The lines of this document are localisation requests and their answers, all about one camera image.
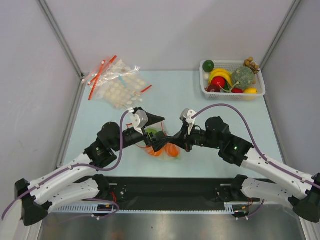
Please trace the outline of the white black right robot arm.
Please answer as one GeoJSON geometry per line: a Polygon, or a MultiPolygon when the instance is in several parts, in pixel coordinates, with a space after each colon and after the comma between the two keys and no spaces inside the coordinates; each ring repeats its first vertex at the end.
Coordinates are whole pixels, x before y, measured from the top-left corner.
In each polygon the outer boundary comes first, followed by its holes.
{"type": "Polygon", "coordinates": [[[271,182],[261,182],[237,175],[230,188],[231,196],[242,201],[245,197],[259,198],[290,208],[299,217],[312,222],[320,221],[320,176],[311,175],[280,163],[259,151],[258,147],[230,132],[220,117],[211,117],[205,129],[184,123],[173,136],[157,134],[156,148],[174,144],[189,152],[193,146],[218,149],[225,162],[254,171],[271,182]]]}

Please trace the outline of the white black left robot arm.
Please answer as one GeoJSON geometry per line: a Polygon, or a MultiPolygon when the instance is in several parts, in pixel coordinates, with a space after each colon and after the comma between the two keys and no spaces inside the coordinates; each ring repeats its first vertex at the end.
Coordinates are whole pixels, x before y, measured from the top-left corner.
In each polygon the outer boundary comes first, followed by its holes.
{"type": "Polygon", "coordinates": [[[165,120],[140,107],[130,108],[125,113],[130,114],[130,128],[123,128],[123,116],[120,123],[108,122],[97,133],[96,140],[69,164],[36,180],[23,178],[15,183],[15,199],[22,202],[21,219],[25,226],[42,221],[63,205],[115,199],[101,172],[114,170],[125,148],[140,142],[151,145],[146,127],[165,120]]]}

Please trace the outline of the dark green avocado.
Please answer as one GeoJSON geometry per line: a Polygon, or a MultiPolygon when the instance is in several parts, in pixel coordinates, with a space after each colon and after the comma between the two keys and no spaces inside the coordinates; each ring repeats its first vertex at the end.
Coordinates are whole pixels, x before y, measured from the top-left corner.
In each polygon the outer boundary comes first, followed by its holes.
{"type": "Polygon", "coordinates": [[[154,135],[154,137],[157,140],[162,140],[162,139],[164,139],[166,137],[166,134],[163,131],[159,131],[154,135]]]}

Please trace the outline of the clear zip top bag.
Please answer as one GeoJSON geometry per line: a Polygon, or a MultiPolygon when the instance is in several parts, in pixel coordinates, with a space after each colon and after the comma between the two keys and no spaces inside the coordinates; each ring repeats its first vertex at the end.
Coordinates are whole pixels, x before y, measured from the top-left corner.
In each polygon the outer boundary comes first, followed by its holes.
{"type": "MultiPolygon", "coordinates": [[[[167,129],[165,127],[164,122],[159,122],[156,124],[153,124],[151,126],[148,126],[145,128],[145,132],[150,136],[153,137],[156,134],[161,134],[164,136],[167,136],[167,129]]],[[[161,150],[155,152],[154,149],[151,146],[147,146],[144,141],[141,143],[136,144],[136,146],[143,150],[146,154],[148,154],[152,158],[156,158],[158,160],[162,161],[174,161],[178,160],[181,155],[180,148],[172,143],[167,143],[161,150]]]]}

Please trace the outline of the light green guava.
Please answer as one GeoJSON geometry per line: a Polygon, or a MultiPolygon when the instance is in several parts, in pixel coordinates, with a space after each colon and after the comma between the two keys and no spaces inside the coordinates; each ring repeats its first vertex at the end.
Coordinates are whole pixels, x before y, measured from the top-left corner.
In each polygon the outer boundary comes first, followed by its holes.
{"type": "Polygon", "coordinates": [[[157,134],[157,130],[154,128],[146,128],[145,132],[150,136],[150,137],[154,137],[157,134]]]}

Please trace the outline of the small orange tangerine front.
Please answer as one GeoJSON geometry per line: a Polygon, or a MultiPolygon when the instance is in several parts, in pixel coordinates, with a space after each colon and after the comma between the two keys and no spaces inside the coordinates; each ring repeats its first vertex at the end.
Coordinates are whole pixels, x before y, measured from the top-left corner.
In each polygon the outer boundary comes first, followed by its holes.
{"type": "Polygon", "coordinates": [[[145,151],[151,157],[160,157],[163,154],[163,149],[160,149],[158,151],[154,151],[154,149],[152,147],[148,147],[145,151]]]}

